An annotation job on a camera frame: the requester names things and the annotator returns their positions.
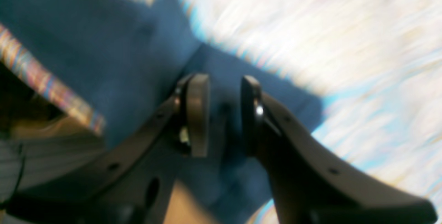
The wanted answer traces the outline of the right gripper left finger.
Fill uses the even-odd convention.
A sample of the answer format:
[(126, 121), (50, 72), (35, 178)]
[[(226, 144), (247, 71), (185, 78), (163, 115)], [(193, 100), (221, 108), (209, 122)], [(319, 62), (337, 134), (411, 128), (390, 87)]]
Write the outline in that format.
[(54, 180), (16, 191), (6, 213), (32, 224), (161, 224), (175, 178), (209, 146), (209, 76), (181, 79), (133, 136)]

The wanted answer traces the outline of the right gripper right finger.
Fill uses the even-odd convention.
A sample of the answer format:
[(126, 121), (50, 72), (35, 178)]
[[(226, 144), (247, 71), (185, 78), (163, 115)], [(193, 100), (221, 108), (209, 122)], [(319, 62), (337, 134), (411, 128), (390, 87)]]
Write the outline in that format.
[(267, 171), (281, 224), (434, 224), (429, 200), (388, 186), (331, 153), (252, 76), (241, 82), (247, 152)]

